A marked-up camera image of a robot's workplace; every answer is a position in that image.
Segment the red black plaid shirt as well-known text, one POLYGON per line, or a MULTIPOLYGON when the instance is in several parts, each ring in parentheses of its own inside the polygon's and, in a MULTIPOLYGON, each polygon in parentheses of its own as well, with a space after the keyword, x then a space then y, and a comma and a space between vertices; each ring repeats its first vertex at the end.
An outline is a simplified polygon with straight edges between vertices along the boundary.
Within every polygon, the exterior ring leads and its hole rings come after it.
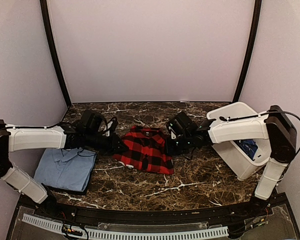
POLYGON ((175 173, 172 157, 165 152, 166 135, 160 128, 133 126, 121 140, 128 150, 113 158, 122 165, 143 172, 175 173))

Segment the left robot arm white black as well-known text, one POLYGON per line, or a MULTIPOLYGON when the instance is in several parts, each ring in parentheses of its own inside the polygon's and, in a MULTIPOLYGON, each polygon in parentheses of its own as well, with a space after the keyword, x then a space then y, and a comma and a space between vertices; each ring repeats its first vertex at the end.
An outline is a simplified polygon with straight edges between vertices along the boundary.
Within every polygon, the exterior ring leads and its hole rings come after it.
POLYGON ((24 170, 10 161, 9 154, 36 149, 91 149, 103 156, 111 156, 129 148, 115 130, 116 117, 106 120, 98 112, 85 110, 73 122, 60 122, 51 126, 20 126, 0 119, 0 180, 28 196, 50 218, 57 218, 60 206, 48 188, 35 181, 24 170))

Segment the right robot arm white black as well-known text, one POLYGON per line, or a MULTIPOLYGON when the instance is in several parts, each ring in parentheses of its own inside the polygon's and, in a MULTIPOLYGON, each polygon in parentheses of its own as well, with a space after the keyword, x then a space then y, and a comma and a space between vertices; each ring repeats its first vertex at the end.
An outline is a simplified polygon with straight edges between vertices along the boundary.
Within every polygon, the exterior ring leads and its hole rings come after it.
POLYGON ((211 146, 241 181, 263 169, 255 198, 245 205, 245 213, 256 217, 300 152, 297 129, 289 116, 295 114, 278 105, 257 113, 235 102, 208 112, 206 120, 196 124, 181 111, 166 124, 170 137, 165 150, 167 155, 179 156, 211 146))

